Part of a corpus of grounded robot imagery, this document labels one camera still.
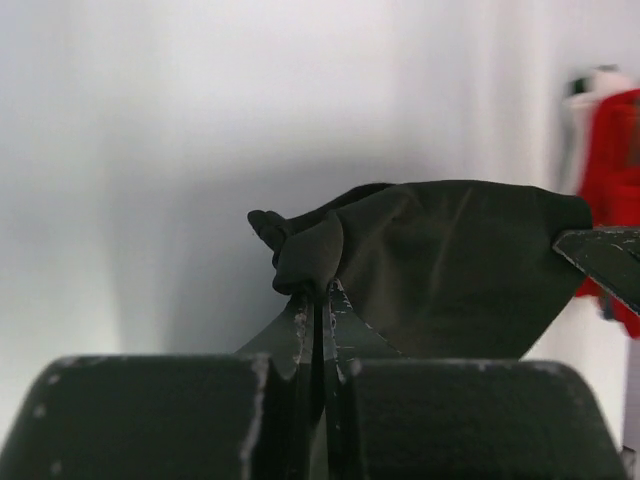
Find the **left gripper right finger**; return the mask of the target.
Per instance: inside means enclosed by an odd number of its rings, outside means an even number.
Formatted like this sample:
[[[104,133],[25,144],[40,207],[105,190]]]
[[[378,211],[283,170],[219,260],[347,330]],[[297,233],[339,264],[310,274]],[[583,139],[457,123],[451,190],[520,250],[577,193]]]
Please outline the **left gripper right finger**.
[[[340,283],[322,308],[332,479],[623,479],[582,377],[550,361],[403,357]]]

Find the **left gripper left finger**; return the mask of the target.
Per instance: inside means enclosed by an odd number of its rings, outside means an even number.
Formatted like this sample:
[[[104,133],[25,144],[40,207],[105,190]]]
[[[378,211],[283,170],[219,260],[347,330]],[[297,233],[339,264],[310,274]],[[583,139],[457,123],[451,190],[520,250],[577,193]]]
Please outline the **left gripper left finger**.
[[[33,382],[5,479],[305,479],[314,303],[295,296],[234,354],[78,355]]]

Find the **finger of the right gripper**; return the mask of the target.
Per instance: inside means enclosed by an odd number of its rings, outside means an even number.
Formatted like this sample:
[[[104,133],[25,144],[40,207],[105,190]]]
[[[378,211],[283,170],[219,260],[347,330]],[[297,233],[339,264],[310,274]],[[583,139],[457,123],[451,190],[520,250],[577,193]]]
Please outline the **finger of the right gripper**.
[[[639,314],[639,228],[566,230],[553,250],[634,314]]]

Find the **black t shirt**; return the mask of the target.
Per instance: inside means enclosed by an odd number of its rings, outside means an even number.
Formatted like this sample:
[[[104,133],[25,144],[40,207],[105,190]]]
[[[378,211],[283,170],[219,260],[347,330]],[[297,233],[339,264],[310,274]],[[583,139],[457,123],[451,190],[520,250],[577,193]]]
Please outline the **black t shirt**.
[[[359,186],[302,215],[253,210],[274,289],[322,299],[342,286],[357,316],[416,358],[520,358],[583,284],[552,249],[588,229],[579,197],[476,180]]]

